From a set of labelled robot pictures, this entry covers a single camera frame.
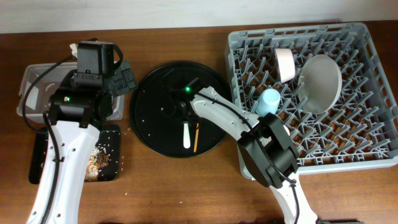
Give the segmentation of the pink bowl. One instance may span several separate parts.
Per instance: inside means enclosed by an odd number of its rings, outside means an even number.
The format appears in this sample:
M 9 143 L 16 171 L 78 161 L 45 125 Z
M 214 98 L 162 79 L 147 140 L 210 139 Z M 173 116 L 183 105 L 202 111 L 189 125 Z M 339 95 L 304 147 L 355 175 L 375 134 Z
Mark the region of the pink bowl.
M 295 61 L 290 49 L 275 49 L 277 71 L 281 83 L 290 81 L 295 77 Z

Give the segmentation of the grey round plate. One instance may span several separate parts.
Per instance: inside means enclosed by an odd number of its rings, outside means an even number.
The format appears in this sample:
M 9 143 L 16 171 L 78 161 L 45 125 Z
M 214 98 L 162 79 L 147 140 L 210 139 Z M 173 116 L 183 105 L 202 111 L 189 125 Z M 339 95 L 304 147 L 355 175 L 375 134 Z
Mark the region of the grey round plate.
M 303 109 L 312 114 L 321 114 L 337 102 L 342 88 L 341 71 L 337 63 L 327 55 L 316 55 L 303 66 L 298 84 Z

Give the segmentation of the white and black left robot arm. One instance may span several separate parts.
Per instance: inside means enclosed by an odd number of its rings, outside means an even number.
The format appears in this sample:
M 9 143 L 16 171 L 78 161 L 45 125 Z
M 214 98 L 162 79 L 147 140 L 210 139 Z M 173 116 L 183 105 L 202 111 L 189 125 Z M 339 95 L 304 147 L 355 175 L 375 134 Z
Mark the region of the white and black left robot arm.
M 114 99 L 137 87 L 116 44 L 90 39 L 71 49 L 62 62 L 76 60 L 77 68 L 65 75 L 42 113 L 49 143 L 28 223 L 77 223 L 85 172 L 100 127 L 112 115 Z

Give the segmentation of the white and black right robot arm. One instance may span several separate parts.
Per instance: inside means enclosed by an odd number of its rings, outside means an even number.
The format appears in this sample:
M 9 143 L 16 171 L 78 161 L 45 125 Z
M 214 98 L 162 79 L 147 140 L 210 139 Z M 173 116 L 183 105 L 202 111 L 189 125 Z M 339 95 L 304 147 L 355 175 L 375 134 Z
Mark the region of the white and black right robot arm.
M 199 78 L 182 84 L 172 72 L 162 85 L 184 117 L 211 121 L 232 136 L 246 169 L 262 186 L 271 189 L 285 223 L 319 223 L 299 181 L 299 153 L 280 118 L 248 112 L 222 97 Z

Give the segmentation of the light blue plastic cup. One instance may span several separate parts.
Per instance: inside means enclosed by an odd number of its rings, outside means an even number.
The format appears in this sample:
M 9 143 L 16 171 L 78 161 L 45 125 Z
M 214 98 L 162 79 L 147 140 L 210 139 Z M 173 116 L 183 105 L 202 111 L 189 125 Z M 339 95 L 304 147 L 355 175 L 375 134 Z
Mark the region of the light blue plastic cup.
M 259 116 L 265 116 L 268 113 L 276 114 L 280 103 L 280 93 L 273 88 L 266 89 L 261 93 L 257 102 L 255 112 Z

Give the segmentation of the wooden chopstick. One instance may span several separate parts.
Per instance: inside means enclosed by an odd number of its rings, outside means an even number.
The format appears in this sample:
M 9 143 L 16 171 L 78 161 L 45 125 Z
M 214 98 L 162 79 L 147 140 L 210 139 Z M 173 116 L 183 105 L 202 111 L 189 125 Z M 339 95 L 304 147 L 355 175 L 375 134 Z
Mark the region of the wooden chopstick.
M 198 136 L 199 136 L 199 128 L 200 124 L 197 123 L 196 128 L 195 128 L 195 141 L 194 141 L 194 147 L 193 147 L 193 153 L 197 153 L 197 148 L 198 148 Z

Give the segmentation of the white plastic fork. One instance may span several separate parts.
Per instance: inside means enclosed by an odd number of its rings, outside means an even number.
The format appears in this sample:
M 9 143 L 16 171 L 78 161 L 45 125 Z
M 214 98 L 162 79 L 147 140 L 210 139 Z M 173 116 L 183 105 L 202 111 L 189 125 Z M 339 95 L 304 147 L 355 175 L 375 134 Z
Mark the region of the white plastic fork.
M 189 124 L 187 122 L 183 124 L 183 146 L 185 149 L 189 149 L 191 146 Z

